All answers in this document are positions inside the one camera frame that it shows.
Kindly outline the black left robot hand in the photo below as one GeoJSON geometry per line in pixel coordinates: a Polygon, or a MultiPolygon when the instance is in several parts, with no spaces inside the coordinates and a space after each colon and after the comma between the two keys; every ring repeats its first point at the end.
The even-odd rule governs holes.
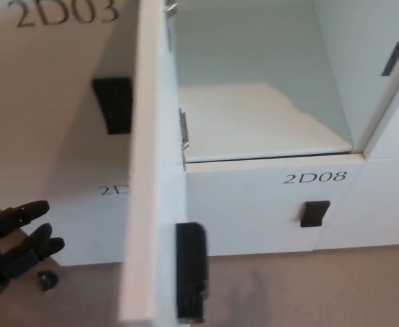
{"type": "Polygon", "coordinates": [[[61,237],[52,235],[52,225],[43,223],[15,245],[1,243],[13,233],[44,216],[50,210],[46,200],[37,200],[0,211],[0,295],[10,282],[60,252],[65,247],[61,237]]]}

